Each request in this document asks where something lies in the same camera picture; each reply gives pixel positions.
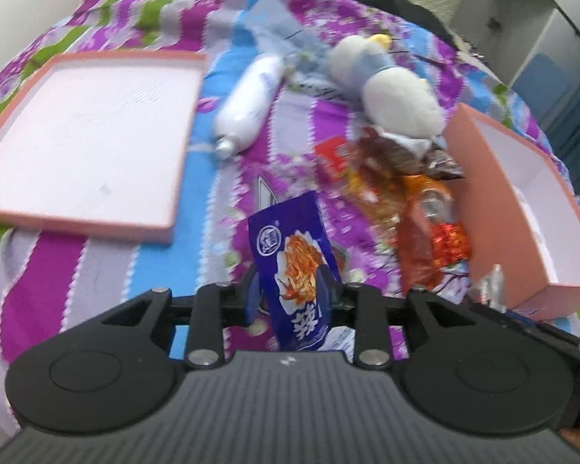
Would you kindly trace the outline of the blue snack packet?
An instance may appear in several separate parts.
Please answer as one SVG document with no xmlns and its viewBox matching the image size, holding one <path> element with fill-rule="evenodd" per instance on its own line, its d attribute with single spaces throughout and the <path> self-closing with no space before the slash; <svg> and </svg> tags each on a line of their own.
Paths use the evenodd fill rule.
<svg viewBox="0 0 580 464">
<path fill-rule="evenodd" d="M 248 218 L 259 286 L 283 351 L 315 350 L 331 326 L 330 297 L 317 281 L 321 266 L 340 280 L 316 193 L 309 191 Z"/>
</svg>

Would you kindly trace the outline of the brown red snack packet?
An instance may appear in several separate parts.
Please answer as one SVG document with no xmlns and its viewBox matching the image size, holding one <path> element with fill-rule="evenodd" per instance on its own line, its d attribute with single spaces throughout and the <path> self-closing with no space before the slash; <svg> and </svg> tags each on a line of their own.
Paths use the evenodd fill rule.
<svg viewBox="0 0 580 464">
<path fill-rule="evenodd" d="M 433 257 L 432 226 L 418 200 L 406 204 L 397 226 L 397 258 L 404 295 L 415 287 L 433 290 L 441 283 L 443 273 Z"/>
</svg>

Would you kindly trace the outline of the shiny red foil packet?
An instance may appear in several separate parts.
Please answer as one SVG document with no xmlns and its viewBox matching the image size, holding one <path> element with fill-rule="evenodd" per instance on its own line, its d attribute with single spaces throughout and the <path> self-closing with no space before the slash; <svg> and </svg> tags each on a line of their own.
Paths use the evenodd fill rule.
<svg viewBox="0 0 580 464">
<path fill-rule="evenodd" d="M 468 260 L 470 255 L 469 239 L 461 223 L 432 225 L 432 258 L 438 268 Z"/>
</svg>

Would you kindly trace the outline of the yellow translucent snack packet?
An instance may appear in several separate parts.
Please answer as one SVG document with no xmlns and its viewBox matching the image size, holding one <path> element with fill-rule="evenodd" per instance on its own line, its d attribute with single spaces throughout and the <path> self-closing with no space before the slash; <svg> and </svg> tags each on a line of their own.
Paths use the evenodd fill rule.
<svg viewBox="0 0 580 464">
<path fill-rule="evenodd" d="M 346 191 L 350 200 L 374 226 L 394 232 L 405 209 L 401 186 L 366 167 L 346 171 Z"/>
</svg>

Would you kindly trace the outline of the orange clear snack packet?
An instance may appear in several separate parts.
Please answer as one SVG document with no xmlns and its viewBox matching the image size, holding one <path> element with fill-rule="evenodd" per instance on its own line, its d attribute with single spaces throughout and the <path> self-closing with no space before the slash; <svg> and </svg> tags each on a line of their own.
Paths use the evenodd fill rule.
<svg viewBox="0 0 580 464">
<path fill-rule="evenodd" d="M 454 197 L 442 181 L 423 174 L 405 175 L 401 181 L 406 200 L 417 202 L 430 222 L 454 222 Z"/>
</svg>

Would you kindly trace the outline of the dark brown snack wrapper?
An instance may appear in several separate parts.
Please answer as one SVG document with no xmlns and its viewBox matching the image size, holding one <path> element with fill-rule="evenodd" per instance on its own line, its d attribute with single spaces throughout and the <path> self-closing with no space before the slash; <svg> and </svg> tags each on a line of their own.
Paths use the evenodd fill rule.
<svg viewBox="0 0 580 464">
<path fill-rule="evenodd" d="M 382 176 L 424 175 L 435 180 L 465 177 L 454 157 L 431 138 L 412 138 L 365 126 L 355 143 L 362 162 Z"/>
</svg>

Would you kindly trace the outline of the red orange snack packet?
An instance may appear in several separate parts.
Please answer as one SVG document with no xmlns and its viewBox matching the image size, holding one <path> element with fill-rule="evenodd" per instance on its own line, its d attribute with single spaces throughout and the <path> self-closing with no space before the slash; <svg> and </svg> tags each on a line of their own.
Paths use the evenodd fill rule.
<svg viewBox="0 0 580 464">
<path fill-rule="evenodd" d="M 342 181 L 349 178 L 350 147 L 343 136 L 323 140 L 314 147 L 314 150 L 319 171 L 327 180 Z"/>
</svg>

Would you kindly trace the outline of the pink cardboard box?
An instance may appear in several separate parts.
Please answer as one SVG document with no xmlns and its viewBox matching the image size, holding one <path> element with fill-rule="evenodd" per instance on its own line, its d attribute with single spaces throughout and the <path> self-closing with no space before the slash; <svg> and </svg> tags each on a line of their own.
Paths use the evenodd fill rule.
<svg viewBox="0 0 580 464">
<path fill-rule="evenodd" d="M 551 158 L 464 104 L 444 138 L 465 173 L 449 187 L 469 236 L 470 278 L 501 267 L 503 304 L 535 321 L 580 309 L 580 208 Z"/>
</svg>

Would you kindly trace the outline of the pink box lid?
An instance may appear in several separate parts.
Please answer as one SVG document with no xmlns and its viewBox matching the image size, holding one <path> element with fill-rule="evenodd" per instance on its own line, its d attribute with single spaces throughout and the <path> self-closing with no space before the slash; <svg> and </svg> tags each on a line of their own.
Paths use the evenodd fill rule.
<svg viewBox="0 0 580 464">
<path fill-rule="evenodd" d="M 187 51 L 50 59 L 0 114 L 0 223 L 171 243 L 206 69 Z"/>
</svg>

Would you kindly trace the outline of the white blue plush duck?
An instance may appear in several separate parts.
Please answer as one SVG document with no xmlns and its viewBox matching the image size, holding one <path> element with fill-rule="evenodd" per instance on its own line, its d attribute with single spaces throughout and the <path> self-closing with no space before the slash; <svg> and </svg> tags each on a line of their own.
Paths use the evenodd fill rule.
<svg viewBox="0 0 580 464">
<path fill-rule="evenodd" d="M 430 82 L 397 66 L 392 38 L 377 34 L 340 40 L 329 52 L 328 74 L 340 92 L 361 106 L 367 119 L 387 133 L 434 139 L 446 125 Z"/>
</svg>

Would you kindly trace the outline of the white spray bottle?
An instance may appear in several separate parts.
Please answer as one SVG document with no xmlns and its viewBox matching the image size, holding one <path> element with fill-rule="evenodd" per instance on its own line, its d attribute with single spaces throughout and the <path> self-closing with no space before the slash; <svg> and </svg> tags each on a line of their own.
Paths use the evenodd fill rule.
<svg viewBox="0 0 580 464">
<path fill-rule="evenodd" d="M 219 159 L 234 157 L 258 139 L 284 75 L 284 59 L 271 53 L 262 53 L 246 68 L 213 120 Z"/>
</svg>

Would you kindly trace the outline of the light blue wrapping paper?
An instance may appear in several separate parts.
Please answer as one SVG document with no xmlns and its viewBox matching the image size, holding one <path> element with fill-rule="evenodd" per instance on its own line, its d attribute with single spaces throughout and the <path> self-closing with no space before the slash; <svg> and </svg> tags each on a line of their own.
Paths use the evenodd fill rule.
<svg viewBox="0 0 580 464">
<path fill-rule="evenodd" d="M 291 90 L 329 101 L 340 99 L 328 71 L 332 47 L 304 28 L 283 1 L 256 1 L 245 15 L 245 25 L 262 53 L 281 57 Z"/>
</svg>

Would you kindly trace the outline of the blue cushion pad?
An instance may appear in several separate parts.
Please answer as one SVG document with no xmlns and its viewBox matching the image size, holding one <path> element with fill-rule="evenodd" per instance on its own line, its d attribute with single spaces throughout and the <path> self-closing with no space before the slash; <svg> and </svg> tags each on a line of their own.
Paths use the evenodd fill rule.
<svg viewBox="0 0 580 464">
<path fill-rule="evenodd" d="M 512 89 L 528 106 L 536 122 L 549 126 L 565 101 L 580 84 L 580 58 L 555 61 L 537 53 L 512 84 Z"/>
</svg>

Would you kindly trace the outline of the grey white cabinet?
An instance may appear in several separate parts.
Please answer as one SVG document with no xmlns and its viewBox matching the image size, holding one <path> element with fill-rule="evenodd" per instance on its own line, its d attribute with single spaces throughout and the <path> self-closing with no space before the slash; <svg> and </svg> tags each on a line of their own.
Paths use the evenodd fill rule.
<svg viewBox="0 0 580 464">
<path fill-rule="evenodd" d="M 462 0 L 450 26 L 505 84 L 537 55 L 580 81 L 580 0 Z"/>
</svg>

